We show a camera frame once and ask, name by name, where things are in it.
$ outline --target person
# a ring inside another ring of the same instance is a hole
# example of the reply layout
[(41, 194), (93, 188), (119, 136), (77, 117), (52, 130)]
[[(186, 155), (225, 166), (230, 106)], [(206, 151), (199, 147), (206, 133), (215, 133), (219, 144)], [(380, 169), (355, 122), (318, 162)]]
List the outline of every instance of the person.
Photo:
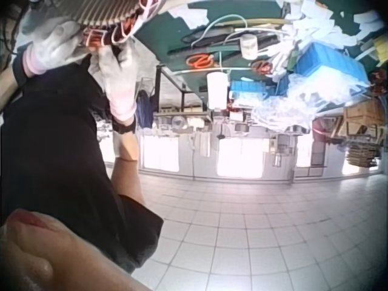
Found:
[(132, 43), (97, 55), (113, 116), (109, 179), (91, 114), (106, 99), (74, 63), (81, 40), (77, 23), (50, 19), (0, 77), (3, 278), (15, 290), (148, 290), (130, 274), (155, 252), (163, 220), (138, 176)]

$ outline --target hand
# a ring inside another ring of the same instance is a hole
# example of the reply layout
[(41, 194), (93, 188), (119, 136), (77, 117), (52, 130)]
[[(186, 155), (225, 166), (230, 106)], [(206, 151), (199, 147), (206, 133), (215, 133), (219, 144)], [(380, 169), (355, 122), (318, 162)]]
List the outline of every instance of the hand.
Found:
[(82, 41), (79, 24), (63, 17), (46, 21), (32, 33), (32, 40), (23, 55), (27, 76), (44, 74), (88, 53), (86, 48), (77, 48)]
[(111, 46), (98, 50), (99, 67), (110, 111), (118, 122), (126, 122), (136, 112), (137, 58), (131, 40), (119, 47), (122, 52), (116, 58)]
[(0, 258), (15, 290), (150, 291), (57, 219), (41, 213), (19, 209), (8, 217), (0, 229)]

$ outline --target white container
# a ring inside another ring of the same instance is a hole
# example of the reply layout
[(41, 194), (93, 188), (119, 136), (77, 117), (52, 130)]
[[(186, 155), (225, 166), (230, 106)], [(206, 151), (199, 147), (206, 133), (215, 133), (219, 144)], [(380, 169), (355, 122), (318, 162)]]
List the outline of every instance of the white container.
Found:
[(257, 37), (255, 35), (242, 35), (240, 37), (241, 54), (244, 59), (253, 61), (257, 59), (257, 53), (259, 45), (257, 43)]
[(227, 107), (228, 75), (223, 72), (213, 72), (207, 75), (207, 93), (210, 110), (225, 110)]

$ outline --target white glove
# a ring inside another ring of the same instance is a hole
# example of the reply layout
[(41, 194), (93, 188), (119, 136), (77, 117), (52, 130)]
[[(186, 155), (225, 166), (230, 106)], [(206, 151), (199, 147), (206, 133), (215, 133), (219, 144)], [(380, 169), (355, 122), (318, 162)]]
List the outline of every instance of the white glove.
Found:
[(118, 121), (127, 121), (136, 112), (136, 77), (138, 62), (132, 40), (119, 47), (122, 52), (116, 58), (111, 46), (98, 50), (99, 67), (110, 111)]
[(67, 18), (49, 19), (33, 32), (32, 40), (23, 55), (27, 76), (44, 74), (88, 53), (86, 48), (77, 48), (82, 41), (79, 24)]

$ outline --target wristwatch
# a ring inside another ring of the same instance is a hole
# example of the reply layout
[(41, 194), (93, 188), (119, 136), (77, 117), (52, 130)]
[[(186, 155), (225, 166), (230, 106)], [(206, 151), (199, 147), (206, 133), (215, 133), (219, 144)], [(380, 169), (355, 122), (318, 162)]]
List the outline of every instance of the wristwatch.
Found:
[(120, 135), (123, 135), (128, 132), (132, 132), (133, 134), (136, 133), (136, 117), (134, 118), (131, 125), (125, 126), (124, 124), (118, 123), (115, 118), (112, 118), (112, 126), (113, 130)]
[(22, 87), (28, 80), (28, 76), (25, 74), (23, 67), (23, 54), (26, 48), (27, 45), (18, 48), (18, 54), (12, 64), (13, 75), (15, 76), (16, 83), (18, 83), (19, 88)]

